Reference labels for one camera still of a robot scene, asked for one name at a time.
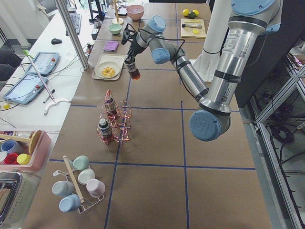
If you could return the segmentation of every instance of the white tray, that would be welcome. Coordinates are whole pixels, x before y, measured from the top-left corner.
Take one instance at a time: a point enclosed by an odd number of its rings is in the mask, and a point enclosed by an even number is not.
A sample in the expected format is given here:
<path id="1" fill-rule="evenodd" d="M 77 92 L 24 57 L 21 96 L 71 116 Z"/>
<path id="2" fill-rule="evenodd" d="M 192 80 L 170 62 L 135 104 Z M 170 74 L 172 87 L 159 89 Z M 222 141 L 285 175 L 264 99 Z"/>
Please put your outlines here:
<path id="1" fill-rule="evenodd" d="M 124 64 L 124 60 L 125 60 L 125 56 L 124 55 L 116 55 L 116 54 L 102 54 L 99 58 L 99 60 L 97 61 L 96 66 L 98 66 L 99 64 L 103 63 L 103 62 L 114 62 L 117 63 L 118 66 L 120 67 L 119 72 L 116 74 L 115 77 L 112 78 L 106 78 L 106 77 L 99 77 L 96 73 L 95 73 L 95 68 L 92 74 L 92 78 L 96 79 L 96 80 L 117 80 L 120 78 L 121 75 L 121 70 Z"/>

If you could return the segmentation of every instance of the keyboard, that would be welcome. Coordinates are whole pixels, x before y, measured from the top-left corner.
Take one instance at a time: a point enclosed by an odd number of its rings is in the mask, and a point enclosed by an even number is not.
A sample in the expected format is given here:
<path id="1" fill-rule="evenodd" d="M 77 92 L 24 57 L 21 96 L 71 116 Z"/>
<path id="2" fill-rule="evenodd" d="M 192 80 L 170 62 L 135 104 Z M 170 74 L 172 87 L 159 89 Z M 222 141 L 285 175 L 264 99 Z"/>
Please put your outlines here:
<path id="1" fill-rule="evenodd" d="M 81 31 L 81 15 L 78 13 L 69 13 L 72 24 L 77 34 Z"/>

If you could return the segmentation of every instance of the red cup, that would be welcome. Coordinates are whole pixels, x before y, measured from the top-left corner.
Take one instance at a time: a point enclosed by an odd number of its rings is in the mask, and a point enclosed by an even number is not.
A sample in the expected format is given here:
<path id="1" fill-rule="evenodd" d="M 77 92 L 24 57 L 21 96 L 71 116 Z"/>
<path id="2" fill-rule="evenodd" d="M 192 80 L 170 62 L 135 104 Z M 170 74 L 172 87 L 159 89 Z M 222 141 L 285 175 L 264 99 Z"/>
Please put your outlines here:
<path id="1" fill-rule="evenodd" d="M 17 157 L 19 155 L 16 153 L 8 154 L 6 158 L 4 159 L 5 165 L 19 165 L 17 162 Z"/>

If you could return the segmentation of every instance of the cutting board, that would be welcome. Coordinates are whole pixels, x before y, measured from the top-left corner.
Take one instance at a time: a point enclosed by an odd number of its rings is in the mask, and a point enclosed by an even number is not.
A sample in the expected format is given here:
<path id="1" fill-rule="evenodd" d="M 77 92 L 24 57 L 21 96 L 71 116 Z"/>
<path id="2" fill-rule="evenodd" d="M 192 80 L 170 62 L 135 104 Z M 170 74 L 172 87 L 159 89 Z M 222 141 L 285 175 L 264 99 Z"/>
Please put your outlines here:
<path id="1" fill-rule="evenodd" d="M 190 25 L 202 25 L 202 29 L 195 29 L 195 28 L 182 28 L 182 24 L 190 24 Z M 204 20 L 203 19 L 189 19 L 189 18 L 181 18 L 180 23 L 181 28 L 181 37 L 189 37 L 189 38 L 205 38 L 205 27 L 204 27 Z M 198 30 L 199 33 L 193 33 L 193 30 Z"/>

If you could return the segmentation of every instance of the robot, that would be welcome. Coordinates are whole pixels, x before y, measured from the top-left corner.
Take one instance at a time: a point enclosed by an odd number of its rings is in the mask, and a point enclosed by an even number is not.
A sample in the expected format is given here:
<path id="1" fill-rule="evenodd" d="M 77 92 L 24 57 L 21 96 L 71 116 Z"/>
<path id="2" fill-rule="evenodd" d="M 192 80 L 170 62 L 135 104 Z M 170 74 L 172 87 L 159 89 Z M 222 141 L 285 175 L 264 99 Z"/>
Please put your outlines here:
<path id="1" fill-rule="evenodd" d="M 131 76 L 138 71 L 135 56 L 148 46 L 156 64 L 170 61 L 186 90 L 198 102 L 199 108 L 191 116 L 192 134 L 202 141 L 212 141 L 225 133 L 231 124 L 229 106 L 235 89 L 258 35 L 276 32 L 280 28 L 283 0 L 231 0 L 232 13 L 229 32 L 222 55 L 208 88 L 192 66 L 181 47 L 166 42 L 164 19 L 153 16 L 139 31 L 127 24 L 122 44 L 131 42 L 125 64 Z"/>

